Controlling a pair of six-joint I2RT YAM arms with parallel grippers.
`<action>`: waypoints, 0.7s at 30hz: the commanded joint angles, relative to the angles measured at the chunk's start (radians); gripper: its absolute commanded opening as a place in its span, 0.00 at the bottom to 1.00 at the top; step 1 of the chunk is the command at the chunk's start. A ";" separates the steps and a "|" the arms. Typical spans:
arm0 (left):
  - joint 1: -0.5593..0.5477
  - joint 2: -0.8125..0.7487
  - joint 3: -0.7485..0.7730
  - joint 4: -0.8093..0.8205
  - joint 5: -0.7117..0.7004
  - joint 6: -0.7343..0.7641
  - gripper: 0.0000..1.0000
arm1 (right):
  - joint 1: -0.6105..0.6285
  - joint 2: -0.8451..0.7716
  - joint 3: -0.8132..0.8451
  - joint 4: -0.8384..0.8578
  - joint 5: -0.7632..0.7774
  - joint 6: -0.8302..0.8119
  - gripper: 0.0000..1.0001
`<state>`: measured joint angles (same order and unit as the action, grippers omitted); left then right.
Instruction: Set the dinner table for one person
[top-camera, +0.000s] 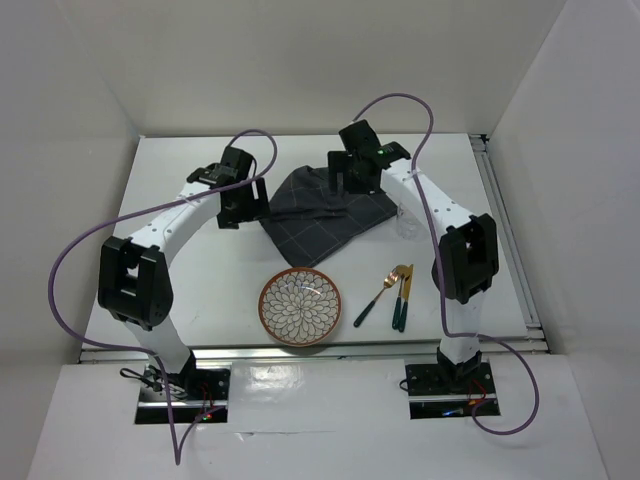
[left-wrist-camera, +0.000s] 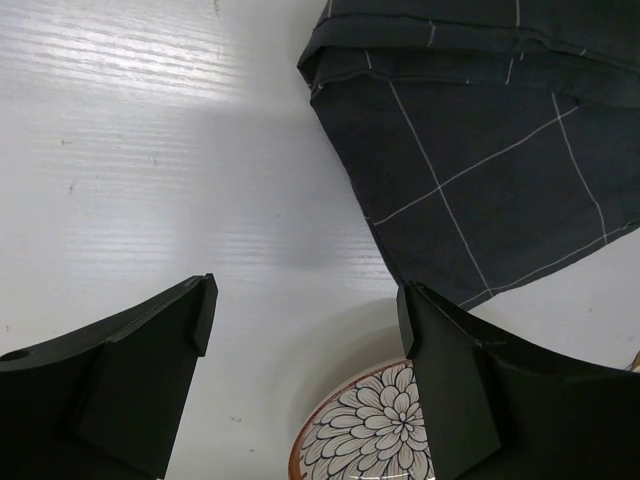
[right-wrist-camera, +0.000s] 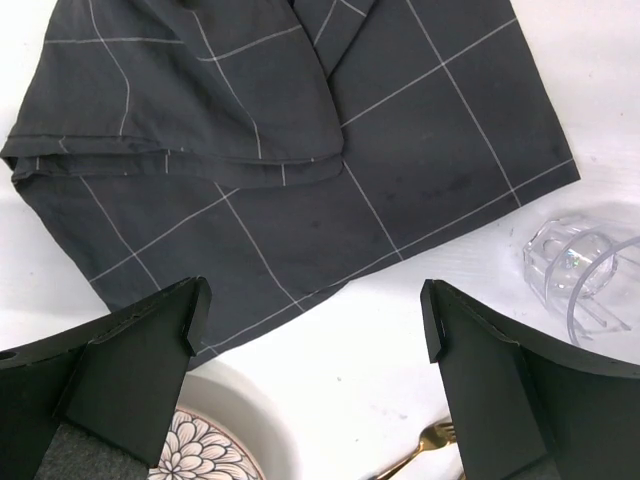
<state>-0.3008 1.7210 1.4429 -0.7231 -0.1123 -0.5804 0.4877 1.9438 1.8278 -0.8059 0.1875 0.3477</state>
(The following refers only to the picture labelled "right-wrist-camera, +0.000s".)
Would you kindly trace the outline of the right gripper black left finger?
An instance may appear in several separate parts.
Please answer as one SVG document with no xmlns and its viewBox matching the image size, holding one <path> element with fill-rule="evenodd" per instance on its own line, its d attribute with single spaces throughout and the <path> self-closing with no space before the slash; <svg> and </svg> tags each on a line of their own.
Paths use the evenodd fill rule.
<svg viewBox="0 0 640 480">
<path fill-rule="evenodd" d="M 146 478 L 160 460 L 211 296 L 204 278 L 187 278 L 2 351 L 2 478 Z"/>
</svg>

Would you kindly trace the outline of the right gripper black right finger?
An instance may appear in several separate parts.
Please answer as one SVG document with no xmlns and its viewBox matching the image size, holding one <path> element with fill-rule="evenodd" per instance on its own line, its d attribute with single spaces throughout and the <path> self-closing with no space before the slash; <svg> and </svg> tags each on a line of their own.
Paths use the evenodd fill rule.
<svg viewBox="0 0 640 480">
<path fill-rule="evenodd" d="M 420 294 L 469 479 L 636 479 L 639 368 L 504 316 L 454 286 Z"/>
</svg>

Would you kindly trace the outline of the dark grey checked cloth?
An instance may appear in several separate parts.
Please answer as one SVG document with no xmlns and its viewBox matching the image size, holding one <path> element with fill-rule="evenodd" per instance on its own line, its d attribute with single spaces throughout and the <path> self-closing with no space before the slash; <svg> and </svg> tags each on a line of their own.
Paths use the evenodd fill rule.
<svg viewBox="0 0 640 480">
<path fill-rule="evenodd" d="M 507 1 L 60 1 L 1 151 L 113 311 L 204 363 L 579 180 Z"/>
</svg>

